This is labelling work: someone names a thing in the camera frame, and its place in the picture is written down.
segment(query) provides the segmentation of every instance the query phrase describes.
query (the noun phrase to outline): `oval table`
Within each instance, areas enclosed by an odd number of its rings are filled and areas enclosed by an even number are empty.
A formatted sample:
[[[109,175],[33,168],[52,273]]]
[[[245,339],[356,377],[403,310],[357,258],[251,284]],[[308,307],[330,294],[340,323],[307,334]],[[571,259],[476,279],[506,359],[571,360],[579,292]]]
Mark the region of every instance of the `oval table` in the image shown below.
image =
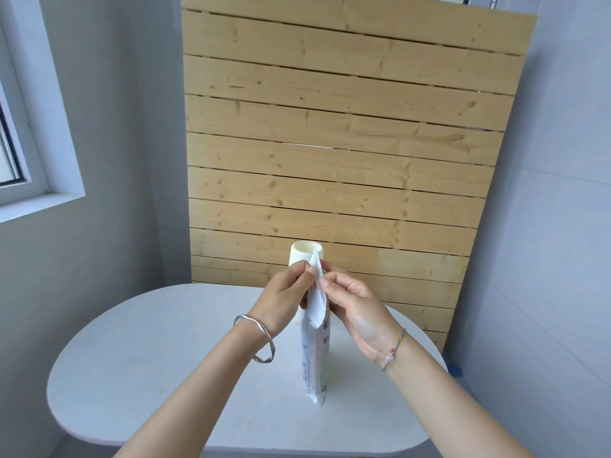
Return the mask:
[[[87,442],[124,444],[261,291],[180,284],[126,300],[97,317],[74,336],[51,370],[47,398],[57,422]],[[389,310],[445,368],[428,336]],[[276,358],[270,364],[249,363],[206,450],[380,456],[428,439],[399,391],[359,352],[334,315],[322,407],[306,396],[299,326],[289,323],[274,342]]]

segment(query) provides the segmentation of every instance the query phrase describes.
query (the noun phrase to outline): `window sill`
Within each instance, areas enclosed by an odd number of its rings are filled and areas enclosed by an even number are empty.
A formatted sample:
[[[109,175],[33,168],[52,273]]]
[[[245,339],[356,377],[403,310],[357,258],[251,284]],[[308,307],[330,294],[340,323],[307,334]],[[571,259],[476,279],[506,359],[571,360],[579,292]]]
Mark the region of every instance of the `window sill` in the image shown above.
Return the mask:
[[[33,214],[49,207],[58,206],[75,199],[82,198],[83,194],[44,194],[24,201],[0,206],[0,223]]]

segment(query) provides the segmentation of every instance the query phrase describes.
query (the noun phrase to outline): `silver bangle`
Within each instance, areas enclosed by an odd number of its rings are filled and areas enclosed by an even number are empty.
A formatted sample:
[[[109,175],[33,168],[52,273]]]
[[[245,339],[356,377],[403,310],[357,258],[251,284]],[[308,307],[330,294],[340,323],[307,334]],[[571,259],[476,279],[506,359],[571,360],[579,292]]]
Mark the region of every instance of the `silver bangle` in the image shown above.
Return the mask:
[[[268,358],[267,360],[262,360],[261,358],[259,358],[258,356],[255,355],[254,357],[252,357],[252,359],[255,362],[259,362],[259,363],[269,363],[269,362],[271,362],[274,359],[274,355],[276,354],[276,346],[274,346],[274,341],[271,338],[270,332],[267,331],[267,328],[259,320],[253,318],[252,316],[248,316],[248,315],[246,315],[244,313],[242,315],[238,315],[238,316],[235,317],[235,320],[233,320],[233,325],[235,326],[235,323],[237,323],[242,318],[245,319],[245,320],[254,321],[256,323],[256,325],[259,326],[259,329],[261,331],[263,331],[263,333],[270,339],[271,357]]]

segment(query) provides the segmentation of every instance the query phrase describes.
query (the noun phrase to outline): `person's left hand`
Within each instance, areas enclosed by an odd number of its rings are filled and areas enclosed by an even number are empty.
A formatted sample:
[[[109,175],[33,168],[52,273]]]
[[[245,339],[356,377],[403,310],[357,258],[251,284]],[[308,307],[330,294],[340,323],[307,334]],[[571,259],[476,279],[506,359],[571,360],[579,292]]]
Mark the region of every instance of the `person's left hand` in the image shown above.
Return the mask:
[[[295,316],[306,291],[315,281],[316,269],[305,260],[295,262],[271,278],[248,315],[258,319],[275,338]]]

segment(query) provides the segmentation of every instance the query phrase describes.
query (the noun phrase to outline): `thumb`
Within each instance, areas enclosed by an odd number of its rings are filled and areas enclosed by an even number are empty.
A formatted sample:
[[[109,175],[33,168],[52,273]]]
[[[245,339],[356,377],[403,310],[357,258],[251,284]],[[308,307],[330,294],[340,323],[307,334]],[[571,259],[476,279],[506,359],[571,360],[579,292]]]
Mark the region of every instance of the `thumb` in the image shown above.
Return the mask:
[[[334,283],[329,278],[323,276],[320,277],[320,287],[323,288],[323,291],[327,293],[327,295],[334,301],[345,308],[350,307],[354,300],[354,296],[346,291],[339,284]]]
[[[310,286],[314,284],[315,279],[314,275],[310,272],[310,267],[308,267],[306,271],[297,278],[295,284],[291,286],[291,292],[298,294],[300,297],[303,296],[306,291],[310,289]]]

